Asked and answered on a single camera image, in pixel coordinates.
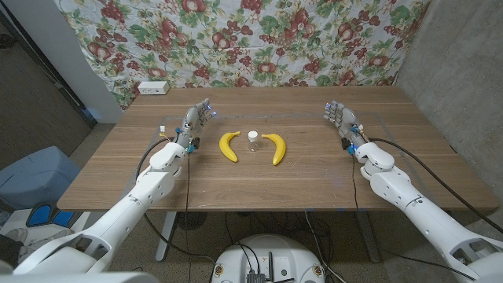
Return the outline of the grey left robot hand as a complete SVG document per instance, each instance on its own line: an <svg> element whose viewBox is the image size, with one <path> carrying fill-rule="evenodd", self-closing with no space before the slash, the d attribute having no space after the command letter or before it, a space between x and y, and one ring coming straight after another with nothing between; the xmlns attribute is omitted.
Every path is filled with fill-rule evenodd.
<svg viewBox="0 0 503 283"><path fill-rule="evenodd" d="M210 99L205 98L188 109L185 117L182 119L181 126L178 129L175 143L184 148L188 148L193 139L198 138L208 120L216 115L211 109Z"/></svg>

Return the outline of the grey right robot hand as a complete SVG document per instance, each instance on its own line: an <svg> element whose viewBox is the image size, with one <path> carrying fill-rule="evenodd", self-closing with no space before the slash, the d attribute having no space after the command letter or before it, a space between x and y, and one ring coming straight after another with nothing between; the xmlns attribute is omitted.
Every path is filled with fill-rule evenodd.
<svg viewBox="0 0 503 283"><path fill-rule="evenodd" d="M324 119L333 123L341 137L343 150L350 153L369 141L354 112L346 105L337 101L325 104Z"/></svg>

